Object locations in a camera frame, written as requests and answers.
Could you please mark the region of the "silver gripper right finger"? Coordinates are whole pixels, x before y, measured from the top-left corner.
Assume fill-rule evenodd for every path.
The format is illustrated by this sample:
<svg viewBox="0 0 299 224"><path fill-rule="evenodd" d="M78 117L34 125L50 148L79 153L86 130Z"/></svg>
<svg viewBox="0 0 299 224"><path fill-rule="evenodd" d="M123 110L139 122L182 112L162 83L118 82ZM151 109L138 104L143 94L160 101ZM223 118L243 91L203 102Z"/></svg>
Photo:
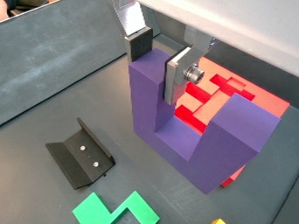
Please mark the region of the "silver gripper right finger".
<svg viewBox="0 0 299 224"><path fill-rule="evenodd" d="M215 45L215 38L188 25L183 37L188 46L164 63L163 98L170 105L183 96L187 84L198 84L202 81L204 71L199 68L199 59Z"/></svg>

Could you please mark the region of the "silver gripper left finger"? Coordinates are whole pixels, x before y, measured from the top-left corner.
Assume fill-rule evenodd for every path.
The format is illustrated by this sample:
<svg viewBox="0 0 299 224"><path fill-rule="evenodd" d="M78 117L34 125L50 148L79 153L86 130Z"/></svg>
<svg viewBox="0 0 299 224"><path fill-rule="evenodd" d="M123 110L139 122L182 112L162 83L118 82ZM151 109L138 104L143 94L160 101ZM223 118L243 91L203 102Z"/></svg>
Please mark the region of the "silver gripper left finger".
<svg viewBox="0 0 299 224"><path fill-rule="evenodd" d="M112 0L112 9L126 42L128 62L152 50L154 29L146 25L140 3L135 0Z"/></svg>

